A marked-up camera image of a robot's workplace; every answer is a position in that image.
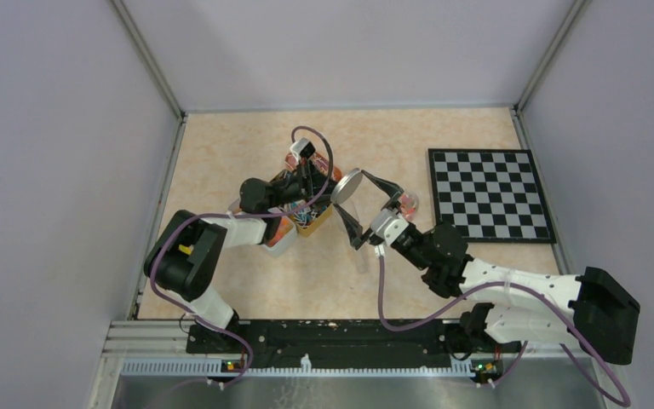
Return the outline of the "clear plastic scoop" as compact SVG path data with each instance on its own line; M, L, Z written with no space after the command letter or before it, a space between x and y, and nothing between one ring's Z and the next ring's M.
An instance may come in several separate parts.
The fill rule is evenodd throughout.
M359 274L367 274L369 267L368 256L361 250L364 245L362 238L364 230L359 219L339 204L334 205L336 213L341 218L344 231L347 234L349 246L353 249L353 262Z

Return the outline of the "silver round lid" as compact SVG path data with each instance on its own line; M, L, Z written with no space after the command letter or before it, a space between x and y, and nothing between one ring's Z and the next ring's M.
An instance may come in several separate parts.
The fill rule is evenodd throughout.
M363 172L360 168L354 168L347 172L335 185L330 195L330 202L334 205L341 205L349 200L359 188L363 180Z

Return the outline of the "clear glass jar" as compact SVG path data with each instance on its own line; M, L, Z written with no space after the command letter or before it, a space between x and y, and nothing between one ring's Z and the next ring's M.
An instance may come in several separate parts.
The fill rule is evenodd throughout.
M412 222L419 210L420 202L415 193L404 191L398 199L399 212L408 222Z

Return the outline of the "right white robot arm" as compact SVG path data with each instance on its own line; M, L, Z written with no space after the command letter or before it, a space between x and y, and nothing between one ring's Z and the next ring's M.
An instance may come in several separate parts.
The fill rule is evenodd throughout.
M607 363L632 363L640 303L604 269L538 274L470 256L454 226L441 222L420 231L399 210L402 187L367 171L361 174L389 197L370 224L371 244L400 254L434 294L453 303L473 302L461 317L472 349L518 341L576 342Z

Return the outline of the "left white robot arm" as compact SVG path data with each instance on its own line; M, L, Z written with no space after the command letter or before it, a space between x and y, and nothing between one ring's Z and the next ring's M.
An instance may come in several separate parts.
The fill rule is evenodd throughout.
M238 314L212 285L221 253L255 245L282 256L297 240L297 215L314 208L328 211L344 202L362 176L360 169L353 169L333 179L312 164L300 164L271 181L245 180L235 210L202 215L177 211L144 263L153 292L207 328L207 342L217 351L234 349Z

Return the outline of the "pink candy tin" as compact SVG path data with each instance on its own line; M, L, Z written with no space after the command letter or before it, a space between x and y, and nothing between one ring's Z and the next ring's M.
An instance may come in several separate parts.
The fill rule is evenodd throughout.
M321 153L315 153L310 159L310 162L316 166L316 168L322 172L323 174L327 174L327 171L329 170L329 160L323 156ZM284 165L285 169L289 171L295 171L296 170L296 159L293 156L292 153L287 153L284 157ZM333 181L339 181L343 177L343 174L341 172L341 169L339 167L334 166L332 169L331 173L331 179Z

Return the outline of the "gold lollipop tin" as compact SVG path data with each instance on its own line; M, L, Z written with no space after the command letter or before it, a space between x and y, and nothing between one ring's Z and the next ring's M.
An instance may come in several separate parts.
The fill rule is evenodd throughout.
M282 182L287 181L290 178L295 176L294 172L290 170L281 170L272 181ZM321 187L324 185L325 176L318 174L313 176L313 193L318 193ZM312 204L311 206L306 206L303 209L292 213L289 215L290 220L296 225L298 234L308 237L312 234L312 231L319 227L326 218L331 215L331 204L330 204L330 194L331 188L328 187L320 199ZM293 209L296 209L304 205L307 201L311 199L311 196L307 196L306 199L298 199L297 201L292 201L286 204L278 205L270 209L274 213L284 213L290 212Z

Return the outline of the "white star candy tin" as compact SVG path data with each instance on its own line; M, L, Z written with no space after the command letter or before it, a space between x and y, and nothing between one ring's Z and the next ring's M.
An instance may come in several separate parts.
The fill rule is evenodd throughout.
M254 245L272 257L281 256L296 241L296 225L288 216L233 220L227 229L227 248Z

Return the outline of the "black white chessboard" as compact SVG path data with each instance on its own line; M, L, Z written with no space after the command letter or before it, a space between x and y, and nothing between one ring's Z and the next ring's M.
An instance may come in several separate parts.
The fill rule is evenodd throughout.
M427 160L436 223L467 242L557 242L531 151L430 148Z

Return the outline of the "yellow plastic cube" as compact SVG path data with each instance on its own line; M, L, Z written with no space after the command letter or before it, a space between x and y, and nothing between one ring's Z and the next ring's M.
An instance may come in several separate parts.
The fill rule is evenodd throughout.
M191 255L193 247L191 245L178 245L178 250L184 254Z

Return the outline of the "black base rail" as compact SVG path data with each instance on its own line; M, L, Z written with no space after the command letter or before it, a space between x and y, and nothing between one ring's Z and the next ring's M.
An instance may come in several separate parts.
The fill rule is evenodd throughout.
M456 319L431 320L408 331L389 331L379 320L240 320L227 330L191 325L186 352L224 354L234 365L253 354L253 369L297 367L307 357L314 369L397 370L445 368L521 348L518 341L499 344L468 332Z

